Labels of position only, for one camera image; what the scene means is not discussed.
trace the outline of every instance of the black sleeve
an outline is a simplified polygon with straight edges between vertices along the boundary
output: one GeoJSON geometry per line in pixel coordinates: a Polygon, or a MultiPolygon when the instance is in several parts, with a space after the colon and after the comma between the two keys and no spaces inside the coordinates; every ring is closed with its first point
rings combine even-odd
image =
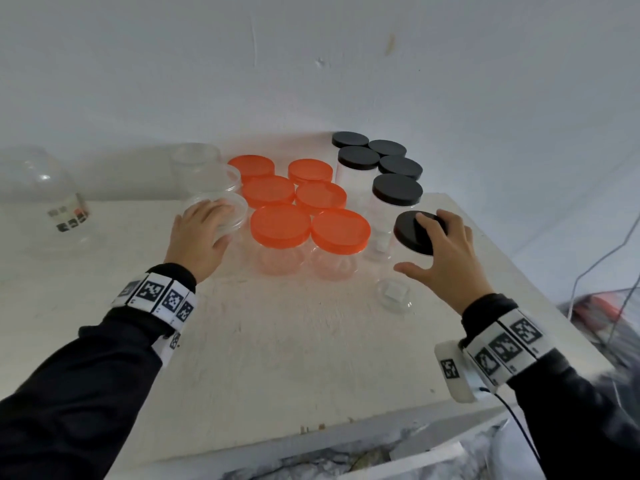
{"type": "MultiPolygon", "coordinates": [[[[501,294],[466,309],[467,340],[517,308],[501,294]]],[[[640,464],[640,431],[608,397],[599,393],[554,349],[508,381],[524,411],[545,475],[613,478],[633,475],[640,464]],[[614,472],[626,472],[617,476],[614,472]]]]}
{"type": "MultiPolygon", "coordinates": [[[[195,291],[177,264],[149,272],[195,291]]],[[[92,480],[111,468],[162,365],[151,345],[173,329],[114,308],[49,357],[0,402],[0,479],[92,480]]]]}

